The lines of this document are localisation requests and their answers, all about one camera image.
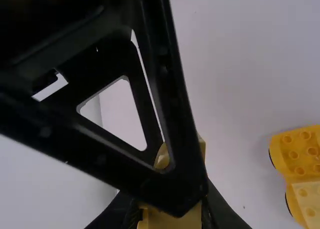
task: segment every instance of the black wheel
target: black wheel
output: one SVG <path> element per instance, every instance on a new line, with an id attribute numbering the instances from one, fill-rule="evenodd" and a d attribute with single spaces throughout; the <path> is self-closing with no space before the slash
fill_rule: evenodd
<path id="1" fill-rule="evenodd" d="M 269 148 L 269 158 L 270 158 L 270 161 L 271 161 L 273 167 L 276 168 L 274 162 L 272 161 L 271 155 L 270 155 L 270 148 Z"/>
<path id="2" fill-rule="evenodd" d="M 288 205 L 287 193 L 285 193 L 285 194 L 284 194 L 284 197 L 285 197 L 285 204 L 286 204 L 286 207 L 288 208 L 288 211 L 289 211 L 290 215 L 291 215 L 292 217 L 294 217 L 294 216 L 292 215 L 292 213 L 291 213 L 291 211 L 290 211 L 290 208 L 289 208 L 289 205 Z"/>

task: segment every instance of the triangular opening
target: triangular opening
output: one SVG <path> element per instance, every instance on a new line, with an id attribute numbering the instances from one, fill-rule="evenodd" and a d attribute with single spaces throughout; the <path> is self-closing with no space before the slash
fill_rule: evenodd
<path id="1" fill-rule="evenodd" d="M 94 105 L 96 103 L 99 103 L 101 108 L 102 124 L 97 123 L 99 119 L 88 116 L 91 107 L 97 108 Z M 117 80 L 99 95 L 87 101 L 79 113 L 137 150 L 144 151 L 147 148 L 134 96 L 126 77 Z"/>

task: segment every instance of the yellow toy brick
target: yellow toy brick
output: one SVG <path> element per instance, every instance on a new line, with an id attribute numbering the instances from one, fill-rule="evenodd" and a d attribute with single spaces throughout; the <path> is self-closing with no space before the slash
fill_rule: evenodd
<path id="1" fill-rule="evenodd" d="M 293 183 L 292 188 L 301 208 L 303 219 L 309 229 L 320 226 L 320 182 Z"/>
<path id="2" fill-rule="evenodd" d="M 274 167 L 286 179 L 320 177 L 320 125 L 286 131 L 271 139 Z"/>
<path id="3" fill-rule="evenodd" d="M 283 174 L 288 208 L 306 229 L 320 228 L 320 125 L 272 137 L 269 154 Z"/>

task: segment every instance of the yellow plastic piece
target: yellow plastic piece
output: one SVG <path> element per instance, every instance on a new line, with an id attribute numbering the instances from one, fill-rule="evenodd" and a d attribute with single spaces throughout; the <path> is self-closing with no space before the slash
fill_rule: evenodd
<path id="1" fill-rule="evenodd" d="M 320 229 L 320 125 L 273 136 L 269 152 L 285 178 L 292 216 L 306 229 Z"/>
<path id="2" fill-rule="evenodd" d="M 320 181 L 293 183 L 298 206 L 309 229 L 320 227 Z"/>
<path id="3" fill-rule="evenodd" d="M 202 156 L 205 158 L 206 143 L 199 135 L 198 139 Z M 164 169 L 169 163 L 169 153 L 167 145 L 164 142 L 158 151 L 153 167 L 156 169 Z M 202 204 L 199 202 L 183 217 L 175 218 L 153 206 L 140 204 L 139 207 L 143 209 L 143 213 L 142 220 L 139 221 L 137 229 L 201 229 L 201 206 Z"/>

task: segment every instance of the white background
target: white background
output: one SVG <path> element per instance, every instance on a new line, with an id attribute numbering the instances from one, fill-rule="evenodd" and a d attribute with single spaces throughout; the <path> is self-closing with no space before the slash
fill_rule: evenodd
<path id="1" fill-rule="evenodd" d="M 268 144 L 273 134 L 320 123 L 319 1 L 171 0 L 209 177 L 253 229 L 300 229 L 288 213 Z M 117 93 L 113 99 L 124 95 Z M 134 110 L 107 108 L 109 99 L 100 97 L 102 121 L 113 114 L 119 123 L 108 129 L 121 132 L 120 125 L 137 122 Z M 139 130 L 123 133 L 143 144 Z M 0 168 L 0 228 L 80 229 L 114 193 L 4 139 Z"/>

